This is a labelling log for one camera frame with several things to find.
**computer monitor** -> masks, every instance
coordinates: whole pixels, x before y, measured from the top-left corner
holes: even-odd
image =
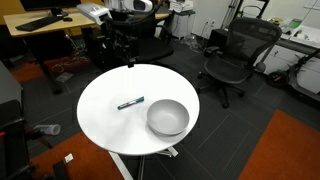
[[[53,16],[67,16],[61,8],[76,7],[80,0],[20,0],[25,11],[51,10]]]

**marker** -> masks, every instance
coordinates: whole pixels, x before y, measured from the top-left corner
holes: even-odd
[[[124,103],[124,104],[118,106],[118,110],[121,110],[123,108],[132,106],[134,104],[138,104],[139,102],[143,102],[143,101],[144,101],[144,96],[142,96],[141,98],[135,99],[133,101],[130,101],[130,102],[127,102],[127,103]]]

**white wall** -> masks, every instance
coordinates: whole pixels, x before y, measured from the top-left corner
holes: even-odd
[[[215,19],[214,28],[220,28],[231,0],[193,0],[196,17],[192,33],[201,35],[207,18]]]
[[[302,22],[303,25],[320,29],[320,10],[313,9],[309,12],[310,9],[304,8],[306,2],[308,2],[308,0],[271,0],[262,18],[280,17],[284,20],[292,18],[304,19]],[[193,3],[196,17],[192,33],[201,35],[207,18],[216,20],[214,29],[221,27],[231,0],[193,0]],[[261,7],[261,2],[257,0],[244,0],[243,6],[244,5],[258,5]]]

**metal bowl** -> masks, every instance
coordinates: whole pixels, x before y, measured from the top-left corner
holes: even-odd
[[[148,124],[156,132],[165,135],[179,134],[189,123],[189,113],[179,102],[169,99],[153,103],[147,112]]]

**mesh chair back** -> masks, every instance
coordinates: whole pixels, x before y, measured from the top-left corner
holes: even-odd
[[[153,10],[148,13],[136,13],[132,19],[125,21],[116,21],[109,17],[105,17],[107,29],[120,31],[127,35],[132,35],[140,39],[154,37],[156,31],[155,14],[159,9],[154,6]]]
[[[237,18],[230,23],[224,53],[232,59],[244,61],[248,68],[253,68],[257,57],[268,47],[275,44],[281,29],[264,20]]]

